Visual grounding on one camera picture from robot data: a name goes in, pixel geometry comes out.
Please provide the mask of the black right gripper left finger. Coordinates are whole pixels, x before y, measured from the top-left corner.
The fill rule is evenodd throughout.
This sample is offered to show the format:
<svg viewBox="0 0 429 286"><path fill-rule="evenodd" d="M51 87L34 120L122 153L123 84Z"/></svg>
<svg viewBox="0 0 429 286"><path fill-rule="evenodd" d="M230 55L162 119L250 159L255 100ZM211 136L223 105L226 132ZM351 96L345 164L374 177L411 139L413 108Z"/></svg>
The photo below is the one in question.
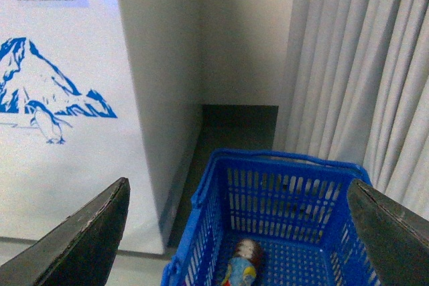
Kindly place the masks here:
<svg viewBox="0 0 429 286"><path fill-rule="evenodd" d="M129 180L121 177L1 265L1 284L105 285L125 230L129 199Z"/></svg>

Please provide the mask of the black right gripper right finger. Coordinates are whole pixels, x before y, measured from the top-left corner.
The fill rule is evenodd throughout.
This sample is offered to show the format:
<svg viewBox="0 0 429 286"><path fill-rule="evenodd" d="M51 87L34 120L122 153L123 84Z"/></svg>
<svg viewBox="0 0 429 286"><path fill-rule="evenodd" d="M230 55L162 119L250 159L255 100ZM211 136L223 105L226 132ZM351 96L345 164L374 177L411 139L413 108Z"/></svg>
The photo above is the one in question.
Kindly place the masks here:
<svg viewBox="0 0 429 286"><path fill-rule="evenodd" d="M428 221L361 180L347 200L382 285L428 284Z"/></svg>

